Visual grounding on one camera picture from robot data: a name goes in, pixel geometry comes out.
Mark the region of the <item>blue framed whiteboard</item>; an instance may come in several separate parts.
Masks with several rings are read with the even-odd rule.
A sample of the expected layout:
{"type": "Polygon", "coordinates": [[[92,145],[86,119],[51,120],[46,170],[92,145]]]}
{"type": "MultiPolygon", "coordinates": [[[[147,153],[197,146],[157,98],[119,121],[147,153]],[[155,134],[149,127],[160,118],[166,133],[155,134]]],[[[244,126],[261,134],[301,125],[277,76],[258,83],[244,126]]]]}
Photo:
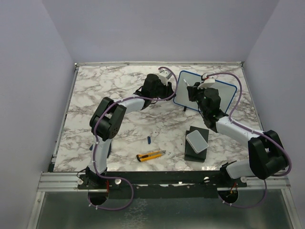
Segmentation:
{"type": "MultiPolygon", "coordinates": [[[[178,78],[178,89],[173,102],[182,107],[187,107],[188,109],[197,110],[197,103],[189,101],[187,86],[183,80],[186,80],[190,86],[193,86],[196,82],[201,81],[199,74],[181,71],[178,78]]],[[[237,87],[233,84],[226,83],[223,81],[215,80],[212,88],[218,89],[219,96],[221,98],[220,109],[223,112],[227,112],[231,102],[233,101],[235,94],[237,92],[237,87]]]]}

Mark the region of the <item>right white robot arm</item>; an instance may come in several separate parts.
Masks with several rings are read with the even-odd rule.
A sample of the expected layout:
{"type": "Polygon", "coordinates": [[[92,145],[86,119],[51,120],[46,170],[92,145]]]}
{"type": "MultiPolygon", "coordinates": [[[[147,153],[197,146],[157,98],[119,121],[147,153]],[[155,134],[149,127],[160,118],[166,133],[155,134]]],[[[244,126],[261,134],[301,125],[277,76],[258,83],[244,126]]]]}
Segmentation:
{"type": "Polygon", "coordinates": [[[214,88],[200,88],[200,83],[187,86],[189,101],[197,103],[204,124],[210,130],[228,136],[248,149],[248,159],[222,166],[220,183],[229,187],[237,178],[257,177],[264,180],[276,176],[291,161],[275,131],[258,131],[233,120],[220,109],[221,98],[214,88]]]}

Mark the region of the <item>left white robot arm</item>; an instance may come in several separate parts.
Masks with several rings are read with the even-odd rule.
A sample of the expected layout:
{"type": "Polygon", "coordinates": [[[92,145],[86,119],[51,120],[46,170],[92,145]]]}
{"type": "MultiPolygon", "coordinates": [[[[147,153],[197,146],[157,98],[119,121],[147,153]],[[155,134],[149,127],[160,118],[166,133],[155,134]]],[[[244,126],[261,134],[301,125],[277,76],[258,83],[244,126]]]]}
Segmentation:
{"type": "Polygon", "coordinates": [[[91,132],[95,137],[92,145],[91,162],[85,169],[85,175],[94,188],[105,184],[107,159],[112,147],[112,139],[118,134],[123,118],[131,112],[147,108],[153,101],[169,101],[175,97],[176,90],[169,81],[175,74],[161,70],[158,74],[146,76],[143,86],[130,97],[113,100],[105,97],[90,119],[91,132]]]}

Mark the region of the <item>grey white eraser case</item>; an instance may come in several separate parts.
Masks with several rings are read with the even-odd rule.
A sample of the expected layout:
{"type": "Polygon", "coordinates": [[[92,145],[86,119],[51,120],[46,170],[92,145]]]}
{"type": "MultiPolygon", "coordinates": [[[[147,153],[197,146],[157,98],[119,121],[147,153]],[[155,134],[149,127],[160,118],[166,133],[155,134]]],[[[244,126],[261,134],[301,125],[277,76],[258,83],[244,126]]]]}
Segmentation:
{"type": "Polygon", "coordinates": [[[206,150],[209,145],[198,130],[194,130],[186,135],[186,140],[196,154],[206,150]]]}

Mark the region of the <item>black box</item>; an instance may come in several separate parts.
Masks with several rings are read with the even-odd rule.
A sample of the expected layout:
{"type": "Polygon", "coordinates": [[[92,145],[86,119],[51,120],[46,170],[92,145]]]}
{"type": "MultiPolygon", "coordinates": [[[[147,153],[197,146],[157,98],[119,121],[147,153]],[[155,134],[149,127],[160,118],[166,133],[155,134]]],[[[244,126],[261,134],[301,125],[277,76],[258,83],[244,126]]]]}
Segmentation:
{"type": "Polygon", "coordinates": [[[204,162],[206,160],[209,130],[190,126],[185,132],[185,151],[186,161],[204,162]]]}

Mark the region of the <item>yellow utility knife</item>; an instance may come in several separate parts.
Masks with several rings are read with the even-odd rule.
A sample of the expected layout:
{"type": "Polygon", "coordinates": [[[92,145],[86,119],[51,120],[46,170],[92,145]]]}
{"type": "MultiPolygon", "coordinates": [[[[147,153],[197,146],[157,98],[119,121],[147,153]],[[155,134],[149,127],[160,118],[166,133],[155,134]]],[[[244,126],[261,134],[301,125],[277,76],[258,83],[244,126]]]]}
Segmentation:
{"type": "Polygon", "coordinates": [[[138,154],[136,155],[136,158],[139,162],[144,162],[147,160],[162,157],[163,155],[165,155],[165,152],[166,152],[165,150],[159,150],[159,151],[149,152],[147,154],[138,154]]]}

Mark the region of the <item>blue handled pliers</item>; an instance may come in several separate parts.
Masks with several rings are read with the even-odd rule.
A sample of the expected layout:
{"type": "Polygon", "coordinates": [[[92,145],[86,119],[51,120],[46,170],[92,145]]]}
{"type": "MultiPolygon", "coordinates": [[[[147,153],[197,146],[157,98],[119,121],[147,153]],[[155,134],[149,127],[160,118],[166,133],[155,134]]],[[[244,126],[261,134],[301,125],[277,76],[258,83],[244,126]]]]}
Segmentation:
{"type": "MultiPolygon", "coordinates": [[[[109,158],[109,156],[110,156],[110,154],[111,154],[111,149],[112,149],[112,144],[110,144],[110,146],[109,146],[107,158],[109,158]]],[[[89,150],[90,150],[90,151],[93,151],[93,145],[90,146],[89,150]]]]}

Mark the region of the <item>black mounting base rail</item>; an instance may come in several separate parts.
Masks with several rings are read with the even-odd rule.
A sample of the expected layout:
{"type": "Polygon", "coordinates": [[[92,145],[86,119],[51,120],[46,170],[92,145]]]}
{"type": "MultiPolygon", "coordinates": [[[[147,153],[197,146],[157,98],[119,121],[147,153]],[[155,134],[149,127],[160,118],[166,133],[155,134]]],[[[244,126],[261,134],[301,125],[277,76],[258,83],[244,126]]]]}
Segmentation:
{"type": "Polygon", "coordinates": [[[246,187],[239,178],[225,177],[220,171],[107,172],[103,178],[81,174],[78,189],[98,192],[109,198],[217,198],[218,190],[233,185],[246,187]]]}

